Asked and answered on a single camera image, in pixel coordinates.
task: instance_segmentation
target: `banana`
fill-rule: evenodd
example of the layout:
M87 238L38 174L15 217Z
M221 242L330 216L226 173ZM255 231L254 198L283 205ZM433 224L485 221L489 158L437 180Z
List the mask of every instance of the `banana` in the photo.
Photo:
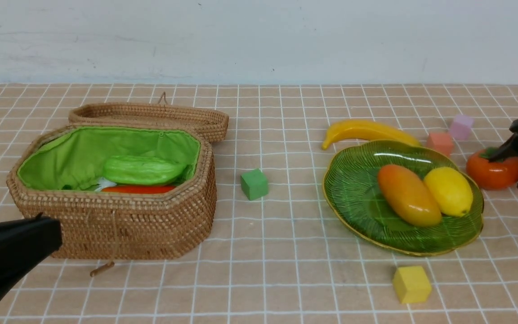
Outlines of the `banana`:
M367 141L393 140L411 146L421 146L421 143L415 137L389 125L366 119L346 119L345 121L334 123L327 129L327 135L321 148L327 150L329 145L347 140L348 138Z

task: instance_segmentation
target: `green vegetable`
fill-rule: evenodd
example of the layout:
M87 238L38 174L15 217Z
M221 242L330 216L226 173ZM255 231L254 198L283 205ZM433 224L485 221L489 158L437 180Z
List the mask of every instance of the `green vegetable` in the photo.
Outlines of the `green vegetable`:
M111 156L103 165L103 177L120 185L164 186L172 183L187 164L150 156Z

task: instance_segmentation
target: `wall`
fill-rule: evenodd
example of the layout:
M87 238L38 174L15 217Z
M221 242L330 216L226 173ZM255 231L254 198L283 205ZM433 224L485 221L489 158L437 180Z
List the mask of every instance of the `wall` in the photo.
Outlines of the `wall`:
M518 83L518 0L0 0L0 82Z

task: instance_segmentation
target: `wicker basket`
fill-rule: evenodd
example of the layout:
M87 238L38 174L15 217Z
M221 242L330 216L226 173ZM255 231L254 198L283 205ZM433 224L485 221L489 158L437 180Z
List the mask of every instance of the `wicker basket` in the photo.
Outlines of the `wicker basket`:
M160 260L183 256L210 234L217 200L211 142L226 136L229 117L212 109L143 103L88 104L70 125L41 135L8 174L7 185L23 217L43 212L62 224L63 246L52 257ZM162 194L39 191L23 185L18 169L42 145L82 126L181 130L201 144L194 176Z

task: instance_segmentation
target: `green glass plate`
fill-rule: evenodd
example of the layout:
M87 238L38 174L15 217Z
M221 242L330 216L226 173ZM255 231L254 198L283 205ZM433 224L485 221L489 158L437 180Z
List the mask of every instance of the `green glass plate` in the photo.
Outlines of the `green glass plate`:
M421 179L432 169L459 170L446 156L423 147L378 140L337 153L325 173L323 193L337 217L352 232L378 246L417 257L451 252L476 240L483 229L484 200L473 179L471 212L461 218L443 216L438 226L412 226L385 201L377 173L386 164L409 168Z

